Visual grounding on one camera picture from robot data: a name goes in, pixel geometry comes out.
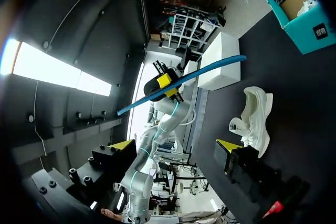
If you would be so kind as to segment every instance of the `cardboard box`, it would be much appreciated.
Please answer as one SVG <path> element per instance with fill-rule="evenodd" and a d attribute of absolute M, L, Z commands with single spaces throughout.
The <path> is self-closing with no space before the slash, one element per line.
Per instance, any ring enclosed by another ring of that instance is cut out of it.
<path fill-rule="evenodd" d="M 161 41 L 160 34 L 151 34 L 151 39 L 156 41 Z"/>
<path fill-rule="evenodd" d="M 286 13 L 289 20 L 293 20 L 298 16 L 298 12 L 306 0 L 285 0 L 280 6 Z"/>
<path fill-rule="evenodd" d="M 307 54 L 336 43 L 336 34 L 330 27 L 329 18 L 321 4 L 295 17 L 303 5 L 303 3 L 300 4 L 302 0 L 267 1 L 282 29 L 286 31 L 301 53 Z"/>

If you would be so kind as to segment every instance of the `teal cardboard box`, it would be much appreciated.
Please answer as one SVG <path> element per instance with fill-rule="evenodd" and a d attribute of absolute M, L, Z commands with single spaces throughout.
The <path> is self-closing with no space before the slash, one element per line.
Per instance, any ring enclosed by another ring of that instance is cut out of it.
<path fill-rule="evenodd" d="M 288 8 L 289 1 L 267 1 L 277 16 L 282 29 L 286 31 L 301 53 L 307 54 L 336 43 L 336 34 L 320 3 L 299 17 L 290 20 L 284 12 L 285 2 L 287 2 L 286 8 Z M 303 6 L 302 0 L 296 1 L 296 5 L 301 3 Z"/>

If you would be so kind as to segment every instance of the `black mat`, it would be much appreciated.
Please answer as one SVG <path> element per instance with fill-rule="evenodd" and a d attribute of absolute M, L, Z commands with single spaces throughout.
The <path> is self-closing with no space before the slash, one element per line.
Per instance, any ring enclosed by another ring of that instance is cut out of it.
<path fill-rule="evenodd" d="M 284 179 L 297 175 L 310 184 L 295 223 L 323 223 L 333 214 L 336 185 L 336 45 L 302 55 L 273 12 L 239 43 L 240 53 L 247 56 L 241 63 L 242 81 L 209 92 L 194 155 L 197 164 L 237 219 L 251 223 L 258 206 L 228 181 L 213 155 L 217 138 L 240 143 L 240 137 L 231 133 L 228 125 L 243 111 L 243 89 L 259 86 L 274 94 L 266 124 L 270 144 L 262 160 L 281 169 Z"/>

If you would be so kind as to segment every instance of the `white shelf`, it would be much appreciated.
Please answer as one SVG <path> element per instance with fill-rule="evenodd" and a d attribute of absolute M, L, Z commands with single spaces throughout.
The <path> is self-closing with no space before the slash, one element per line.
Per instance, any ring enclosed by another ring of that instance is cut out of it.
<path fill-rule="evenodd" d="M 192 28 L 187 27 L 187 23 L 189 20 L 193 21 L 193 26 Z M 211 26 L 211 30 L 210 31 L 206 31 L 205 34 L 199 35 L 200 31 L 202 29 L 197 29 L 200 25 L 202 25 L 203 23 L 208 24 Z M 207 21 L 207 20 L 201 20 L 199 18 L 195 18 L 192 16 L 187 16 L 187 15 L 183 15 L 183 14 L 175 14 L 174 16 L 174 21 L 173 21 L 173 25 L 172 25 L 172 32 L 171 33 L 164 33 L 166 35 L 169 36 L 169 41 L 168 41 L 168 45 L 166 43 L 163 44 L 162 47 L 164 48 L 168 48 L 168 49 L 173 49 L 176 50 L 176 48 L 181 46 L 182 43 L 182 39 L 186 39 L 187 43 L 186 46 L 188 47 L 193 47 L 195 50 L 192 50 L 193 53 L 202 55 L 200 51 L 200 48 L 204 45 L 204 44 L 208 44 L 206 41 L 208 40 L 210 34 L 216 29 L 216 28 L 220 28 L 220 26 L 218 25 L 214 25 L 211 22 Z M 177 37 L 178 40 L 177 41 L 173 41 L 172 37 Z"/>

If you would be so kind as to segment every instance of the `white cabinet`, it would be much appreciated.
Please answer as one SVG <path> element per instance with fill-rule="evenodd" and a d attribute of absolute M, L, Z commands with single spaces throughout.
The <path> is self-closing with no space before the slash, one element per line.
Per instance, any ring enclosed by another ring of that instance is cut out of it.
<path fill-rule="evenodd" d="M 203 53 L 201 68 L 218 60 L 239 55 L 237 38 L 220 32 Z M 198 79 L 198 87 L 206 90 L 217 90 L 240 81 L 240 62 L 214 69 L 202 74 Z"/>

